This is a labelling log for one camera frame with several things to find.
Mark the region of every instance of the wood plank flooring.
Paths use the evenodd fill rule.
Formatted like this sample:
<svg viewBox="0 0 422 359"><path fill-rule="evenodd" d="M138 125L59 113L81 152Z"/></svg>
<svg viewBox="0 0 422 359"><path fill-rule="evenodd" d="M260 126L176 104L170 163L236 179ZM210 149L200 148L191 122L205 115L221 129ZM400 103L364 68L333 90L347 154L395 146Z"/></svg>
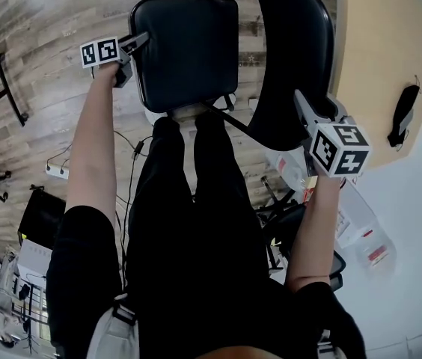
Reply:
<svg viewBox="0 0 422 359"><path fill-rule="evenodd" d="M0 183L0 192L10 195L6 203L0 203L0 255L7 245L19 248L16 233L31 195L30 184L44 185L47 192L66 198L67 182L47 176L44 168L48 158L71 143L91 83L89 72L81 67L79 46L100 37L127 34L127 17L139 1L0 0L0 52L6 54L5 74L18 106L29 114L22 128L6 99L0 102L0 173L13 173L11 179ZM248 99L259 96L264 77L266 40L258 1L237 1L240 68L233 115L249 121ZM337 0L323 1L335 18ZM177 114L186 142L184 169L192 191L196 186L192 148L197 110L188 107ZM114 126L133 144L151 134L134 79L124 89L114 90ZM269 196L260 183L262 175L267 175L277 190L285 184L269 166L259 144L232 126L227 130L251 202L264 204ZM62 164L68 156L66 153L53 162ZM117 193L124 199L128 198L131 156L129 145L116 137ZM136 162L132 193L143 163L144 158ZM121 220L125 206L118 200Z"/></svg>

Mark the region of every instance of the chair seat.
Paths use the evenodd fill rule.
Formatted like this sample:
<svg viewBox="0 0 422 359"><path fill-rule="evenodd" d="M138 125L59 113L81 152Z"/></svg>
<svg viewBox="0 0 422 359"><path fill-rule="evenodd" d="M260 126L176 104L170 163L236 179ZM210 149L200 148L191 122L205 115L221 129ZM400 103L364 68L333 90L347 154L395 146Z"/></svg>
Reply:
<svg viewBox="0 0 422 359"><path fill-rule="evenodd" d="M144 105L156 113L237 89L238 6L234 0L143 0L132 34L150 41L134 55Z"/></svg>

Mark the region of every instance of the black pants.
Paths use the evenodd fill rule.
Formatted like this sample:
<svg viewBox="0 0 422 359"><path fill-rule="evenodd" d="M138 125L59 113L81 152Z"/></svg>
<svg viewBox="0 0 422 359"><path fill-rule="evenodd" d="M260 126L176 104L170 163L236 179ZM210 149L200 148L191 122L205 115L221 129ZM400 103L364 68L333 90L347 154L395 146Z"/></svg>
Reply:
<svg viewBox="0 0 422 359"><path fill-rule="evenodd" d="M201 350L196 339L262 288L268 265L224 121L206 113L196 127L193 203L179 125L168 117L156 121L129 214L126 278L141 337L149 329L154 344L164 337L171 344L179 331ZM141 341L144 355L146 345Z"/></svg>

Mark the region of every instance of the person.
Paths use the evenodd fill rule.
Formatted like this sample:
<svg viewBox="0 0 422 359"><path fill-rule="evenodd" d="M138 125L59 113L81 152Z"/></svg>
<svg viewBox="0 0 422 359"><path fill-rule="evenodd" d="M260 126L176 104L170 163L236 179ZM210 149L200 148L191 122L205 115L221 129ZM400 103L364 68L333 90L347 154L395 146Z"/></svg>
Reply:
<svg viewBox="0 0 422 359"><path fill-rule="evenodd" d="M65 358L86 357L97 322L122 293L114 241L117 69L102 66L85 101L47 273L52 343ZM160 117L129 214L125 292L140 357L317 358L329 330L348 358L365 358L359 329L329 286L339 180L319 177L281 285L269 278L260 223L223 120L207 112L195 123L195 199L180 127Z"/></svg>
<svg viewBox="0 0 422 359"><path fill-rule="evenodd" d="M16 344L10 331L21 323L21 319L13 314L13 299L16 298L13 280L17 264L18 254L7 247L0 268L0 343L9 349Z"/></svg>

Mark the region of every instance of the hand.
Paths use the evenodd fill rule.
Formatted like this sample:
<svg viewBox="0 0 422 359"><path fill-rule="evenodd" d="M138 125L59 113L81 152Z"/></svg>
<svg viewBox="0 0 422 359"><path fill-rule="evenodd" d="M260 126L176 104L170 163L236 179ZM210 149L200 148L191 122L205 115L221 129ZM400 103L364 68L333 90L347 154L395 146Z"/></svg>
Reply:
<svg viewBox="0 0 422 359"><path fill-rule="evenodd" d="M101 64L95 79L109 79L113 86L116 85L116 73L120 69L119 63L113 61L111 63Z"/></svg>

